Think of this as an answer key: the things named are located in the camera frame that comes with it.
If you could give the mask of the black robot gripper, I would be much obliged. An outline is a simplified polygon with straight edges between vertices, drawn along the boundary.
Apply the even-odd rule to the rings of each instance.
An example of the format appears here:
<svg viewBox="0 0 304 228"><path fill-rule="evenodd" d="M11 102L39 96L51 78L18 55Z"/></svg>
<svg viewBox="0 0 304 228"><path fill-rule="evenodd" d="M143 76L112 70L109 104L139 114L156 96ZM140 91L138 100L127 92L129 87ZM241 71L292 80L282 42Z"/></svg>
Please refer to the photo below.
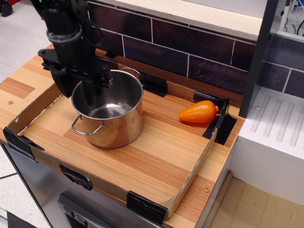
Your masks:
<svg viewBox="0 0 304 228"><path fill-rule="evenodd" d="M72 30L49 28L46 35L53 49L38 52L43 59L43 68L50 71L55 84L67 98L71 97L82 80L87 104L95 104L102 86L110 88L113 79L110 77L110 67L95 55L98 44L94 39L93 27L76 26Z"/></svg>

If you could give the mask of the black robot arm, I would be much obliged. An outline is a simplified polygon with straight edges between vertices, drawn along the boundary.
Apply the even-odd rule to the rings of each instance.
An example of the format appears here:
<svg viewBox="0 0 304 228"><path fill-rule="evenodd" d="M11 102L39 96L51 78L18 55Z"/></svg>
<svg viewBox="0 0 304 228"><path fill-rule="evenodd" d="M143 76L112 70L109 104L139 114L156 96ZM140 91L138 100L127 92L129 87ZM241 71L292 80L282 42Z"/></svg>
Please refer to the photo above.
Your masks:
<svg viewBox="0 0 304 228"><path fill-rule="evenodd" d="M110 88L110 67L95 55L103 44L99 26L88 14L88 0L31 0L35 10L46 24L46 35L52 49L42 49L38 55L43 68L50 71L63 95L71 97L77 83L83 87L83 95L89 105L102 87Z"/></svg>

